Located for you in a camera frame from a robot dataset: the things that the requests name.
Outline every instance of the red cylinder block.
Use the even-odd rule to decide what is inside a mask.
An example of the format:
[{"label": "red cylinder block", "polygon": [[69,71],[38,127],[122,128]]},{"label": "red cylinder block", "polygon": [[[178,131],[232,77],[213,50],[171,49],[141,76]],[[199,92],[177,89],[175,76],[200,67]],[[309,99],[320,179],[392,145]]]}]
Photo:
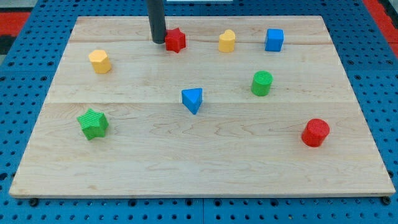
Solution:
[{"label": "red cylinder block", "polygon": [[311,147],[318,147],[328,136],[330,128],[328,123],[322,119],[312,119],[307,123],[301,135],[303,142]]}]

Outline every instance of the toy block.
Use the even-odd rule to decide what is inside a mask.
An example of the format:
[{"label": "toy block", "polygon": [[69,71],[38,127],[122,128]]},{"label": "toy block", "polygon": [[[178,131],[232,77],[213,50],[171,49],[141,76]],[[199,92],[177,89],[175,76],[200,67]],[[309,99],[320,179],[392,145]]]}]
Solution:
[{"label": "toy block", "polygon": [[189,90],[182,90],[182,103],[191,111],[196,114],[202,102],[202,89],[195,88]]},{"label": "toy block", "polygon": [[253,77],[251,92],[256,96],[268,95],[273,80],[271,73],[267,71],[256,72]]},{"label": "toy block", "polygon": [[266,35],[266,51],[280,52],[284,43],[284,30],[268,29]]},{"label": "toy block", "polygon": [[105,74],[112,68],[108,55],[104,50],[94,50],[88,55],[88,58],[96,73]]},{"label": "toy block", "polygon": [[301,135],[301,139],[310,147],[318,147],[321,146],[329,132],[330,128],[328,123],[322,119],[312,119],[307,123]]},{"label": "toy block", "polygon": [[179,53],[181,49],[186,47],[185,34],[180,31],[180,28],[167,30],[164,40],[166,42],[166,50],[173,50],[175,53]]},{"label": "toy block", "polygon": [[104,113],[95,112],[90,108],[84,115],[77,117],[77,120],[87,140],[105,137],[105,130],[109,124]]},{"label": "toy block", "polygon": [[232,30],[226,30],[218,39],[218,50],[220,52],[229,53],[234,51],[235,33]]}]

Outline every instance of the green cylinder block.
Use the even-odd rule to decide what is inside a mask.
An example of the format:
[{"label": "green cylinder block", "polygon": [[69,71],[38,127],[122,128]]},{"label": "green cylinder block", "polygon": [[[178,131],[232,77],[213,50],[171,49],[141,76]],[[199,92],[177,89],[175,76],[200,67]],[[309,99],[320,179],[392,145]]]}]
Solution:
[{"label": "green cylinder block", "polygon": [[251,91],[256,96],[266,96],[269,93],[273,77],[267,71],[258,71],[254,74]]}]

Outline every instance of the green star block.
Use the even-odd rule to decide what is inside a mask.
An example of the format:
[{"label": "green star block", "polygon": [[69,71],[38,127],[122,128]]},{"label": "green star block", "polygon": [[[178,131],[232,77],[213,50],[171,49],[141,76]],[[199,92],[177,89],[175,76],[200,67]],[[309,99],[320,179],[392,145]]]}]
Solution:
[{"label": "green star block", "polygon": [[87,140],[95,137],[105,137],[105,130],[109,124],[104,113],[95,112],[89,108],[84,115],[77,118],[77,121],[80,123],[81,130]]}]

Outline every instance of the blue pegboard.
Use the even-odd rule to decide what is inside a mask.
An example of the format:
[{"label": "blue pegboard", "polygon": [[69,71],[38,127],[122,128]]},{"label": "blue pegboard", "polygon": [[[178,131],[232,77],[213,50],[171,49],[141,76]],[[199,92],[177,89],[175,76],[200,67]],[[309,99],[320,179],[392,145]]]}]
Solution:
[{"label": "blue pegboard", "polygon": [[[166,5],[169,16],[321,15],[386,167],[398,178],[398,61],[361,1]],[[18,200],[8,194],[77,16],[145,16],[144,0],[39,0],[0,67],[0,223],[398,223],[384,198]]]}]

